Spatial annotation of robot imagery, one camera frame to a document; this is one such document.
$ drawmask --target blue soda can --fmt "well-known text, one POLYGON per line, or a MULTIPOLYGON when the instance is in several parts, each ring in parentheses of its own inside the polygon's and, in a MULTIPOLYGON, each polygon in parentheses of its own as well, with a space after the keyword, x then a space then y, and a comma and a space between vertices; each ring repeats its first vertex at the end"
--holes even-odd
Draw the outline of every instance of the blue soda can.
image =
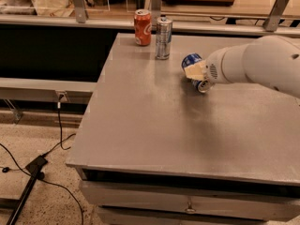
MULTIPOLYGON (((181 67, 182 69, 185 69, 186 67, 199 63, 200 61, 202 61, 202 58, 198 54, 192 53, 184 58, 181 63, 181 67)), ((206 93, 214 86, 213 83, 209 82, 208 78, 205 78, 203 81, 192 79, 191 83, 200 93, 206 93)))

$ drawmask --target floor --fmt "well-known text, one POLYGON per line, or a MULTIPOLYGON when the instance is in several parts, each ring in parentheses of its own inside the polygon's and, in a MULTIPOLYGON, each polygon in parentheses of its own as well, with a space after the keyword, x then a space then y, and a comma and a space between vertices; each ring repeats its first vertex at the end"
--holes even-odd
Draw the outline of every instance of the floor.
MULTIPOLYGON (((12 124, 12 113, 0 109, 0 143, 15 157, 23 168, 38 155, 53 148, 60 138, 56 112, 24 112, 18 125, 12 124)), ((76 133, 82 116, 62 114, 63 138, 76 133)), ((74 137, 64 142, 64 147, 72 145, 74 137)), ((79 201, 83 209, 84 225, 102 225, 95 213, 95 206, 89 204, 78 189, 79 175, 74 169, 65 165, 68 150, 60 147, 53 150, 44 166, 45 180, 68 188, 79 201)), ((16 165, 9 154, 0 148, 0 166, 15 169, 16 165)), ((21 196, 28 181, 27 175, 20 171, 0 172, 0 198, 21 196)), ((6 224, 10 212, 0 210, 0 224, 6 224)), ((32 224, 81 224, 81 213, 78 204, 62 188, 37 181, 28 201, 22 210, 17 225, 32 224)), ((268 225, 300 224, 300 217, 288 223, 268 222, 268 225)))

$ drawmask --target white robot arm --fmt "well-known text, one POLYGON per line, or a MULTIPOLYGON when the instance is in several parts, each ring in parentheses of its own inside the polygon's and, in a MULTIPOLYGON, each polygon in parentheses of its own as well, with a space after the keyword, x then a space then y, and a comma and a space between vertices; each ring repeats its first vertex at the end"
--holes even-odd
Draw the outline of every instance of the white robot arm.
POLYGON ((202 65, 210 83, 258 83, 300 98, 300 41, 265 36, 211 53, 202 65))

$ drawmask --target drawer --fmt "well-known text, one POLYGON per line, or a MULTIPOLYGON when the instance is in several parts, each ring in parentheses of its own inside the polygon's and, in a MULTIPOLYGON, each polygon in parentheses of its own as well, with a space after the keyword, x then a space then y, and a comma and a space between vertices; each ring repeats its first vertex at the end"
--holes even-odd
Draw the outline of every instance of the drawer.
POLYGON ((115 225, 266 225, 266 222, 240 218, 185 215, 158 211, 99 207, 97 214, 106 224, 115 225))
POLYGON ((81 181, 91 204, 231 218, 288 221, 300 214, 298 199, 181 187, 81 181))

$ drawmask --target red object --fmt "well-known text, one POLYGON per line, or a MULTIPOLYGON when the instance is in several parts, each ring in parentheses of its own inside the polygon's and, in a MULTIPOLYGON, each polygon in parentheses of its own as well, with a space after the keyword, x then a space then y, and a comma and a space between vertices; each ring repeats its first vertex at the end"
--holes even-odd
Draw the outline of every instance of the red object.
POLYGON ((134 15, 135 41, 141 46, 151 42, 151 14, 146 9, 135 11, 134 15))

